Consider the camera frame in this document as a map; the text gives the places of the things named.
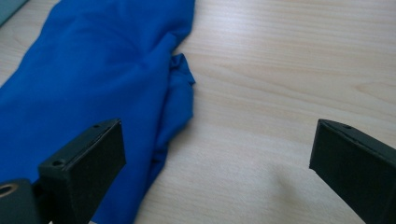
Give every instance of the gray object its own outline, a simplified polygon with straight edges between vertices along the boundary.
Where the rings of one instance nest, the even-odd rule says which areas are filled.
[[[28,0],[0,0],[0,26]]]

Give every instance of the screw hole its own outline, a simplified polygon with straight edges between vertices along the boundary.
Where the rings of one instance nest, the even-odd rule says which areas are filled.
[[[55,167],[64,167],[64,160],[58,160],[52,163]]]
[[[0,198],[6,197],[8,194],[11,194],[18,188],[16,184],[6,184],[0,186]]]

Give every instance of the wooden table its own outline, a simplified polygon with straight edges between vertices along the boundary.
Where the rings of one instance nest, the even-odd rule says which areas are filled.
[[[55,0],[0,28],[0,82]],[[319,118],[396,147],[396,3],[197,0],[194,119],[135,223],[362,223],[308,169]]]

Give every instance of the crumpled blue shirt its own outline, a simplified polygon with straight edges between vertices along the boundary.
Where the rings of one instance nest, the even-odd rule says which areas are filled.
[[[61,0],[0,89],[0,182],[37,165],[94,123],[121,118],[127,164],[94,218],[133,222],[192,116],[194,79],[174,49],[193,0]]]

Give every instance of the light wood grain surface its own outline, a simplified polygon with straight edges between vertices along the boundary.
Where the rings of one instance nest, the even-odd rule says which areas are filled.
[[[0,28],[0,82],[56,1]],[[396,147],[396,2],[197,0],[194,119],[135,223],[363,223],[308,169],[319,118]]]

